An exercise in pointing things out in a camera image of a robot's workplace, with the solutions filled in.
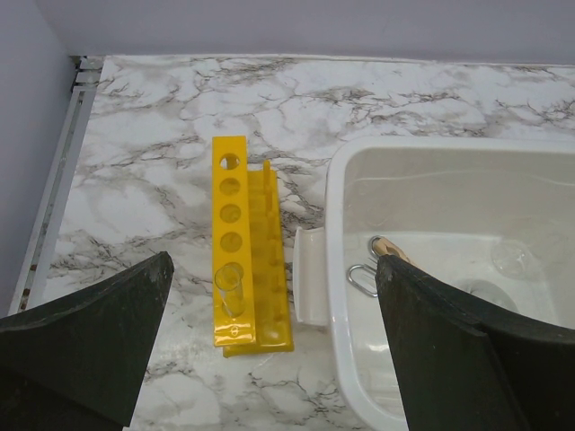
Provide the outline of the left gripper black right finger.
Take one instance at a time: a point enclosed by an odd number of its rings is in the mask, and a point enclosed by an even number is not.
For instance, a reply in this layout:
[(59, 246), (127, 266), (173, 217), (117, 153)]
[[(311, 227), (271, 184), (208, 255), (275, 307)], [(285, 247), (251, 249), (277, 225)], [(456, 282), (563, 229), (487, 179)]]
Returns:
[(393, 255), (376, 290), (410, 430), (572, 430), (574, 331)]

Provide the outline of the white plastic tub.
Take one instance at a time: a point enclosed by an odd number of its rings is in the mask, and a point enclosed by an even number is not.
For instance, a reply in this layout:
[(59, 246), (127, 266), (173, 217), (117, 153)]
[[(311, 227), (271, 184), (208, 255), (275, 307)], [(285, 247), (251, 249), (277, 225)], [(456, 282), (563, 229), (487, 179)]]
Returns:
[[(298, 229), (296, 317), (331, 332), (347, 405), (375, 430), (407, 422), (376, 298), (347, 269), (381, 235), (433, 277), (511, 311), (574, 324), (574, 144), (557, 140), (382, 137), (355, 140), (327, 172), (325, 222)], [(523, 242), (538, 278), (504, 277), (500, 240)]]

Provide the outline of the glass test tube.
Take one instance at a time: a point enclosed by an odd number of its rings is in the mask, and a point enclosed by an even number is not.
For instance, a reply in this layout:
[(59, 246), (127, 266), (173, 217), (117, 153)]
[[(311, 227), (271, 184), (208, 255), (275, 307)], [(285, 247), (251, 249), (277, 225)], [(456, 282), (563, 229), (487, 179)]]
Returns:
[(215, 274), (215, 283), (223, 309), (230, 317), (238, 317), (244, 311), (243, 272), (234, 263), (225, 264)]

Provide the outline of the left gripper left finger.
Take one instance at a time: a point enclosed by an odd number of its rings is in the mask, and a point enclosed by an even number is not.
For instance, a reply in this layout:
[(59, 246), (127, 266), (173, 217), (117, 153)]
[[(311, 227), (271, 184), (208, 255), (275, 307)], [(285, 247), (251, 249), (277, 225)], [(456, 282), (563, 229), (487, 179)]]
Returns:
[(134, 414), (173, 279), (162, 251), (1, 320), (3, 430), (122, 430)]

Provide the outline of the yellow test tube rack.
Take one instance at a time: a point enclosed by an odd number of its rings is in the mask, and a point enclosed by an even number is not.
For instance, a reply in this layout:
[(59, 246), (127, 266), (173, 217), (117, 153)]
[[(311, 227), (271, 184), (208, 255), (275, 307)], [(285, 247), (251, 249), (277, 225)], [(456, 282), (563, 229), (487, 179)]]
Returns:
[[(230, 317), (215, 283), (234, 263), (243, 272), (244, 311)], [(225, 357), (294, 348), (279, 210), (278, 176), (248, 167), (243, 136), (212, 140), (213, 341)]]

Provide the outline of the wooden stick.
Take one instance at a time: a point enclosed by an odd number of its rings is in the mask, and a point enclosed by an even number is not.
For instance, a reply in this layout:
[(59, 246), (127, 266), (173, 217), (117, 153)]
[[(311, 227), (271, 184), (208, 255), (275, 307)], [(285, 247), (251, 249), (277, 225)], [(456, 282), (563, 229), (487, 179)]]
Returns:
[(378, 238), (373, 244), (373, 251), (378, 256), (391, 255), (396, 256), (410, 264), (414, 262), (393, 242), (385, 237)]

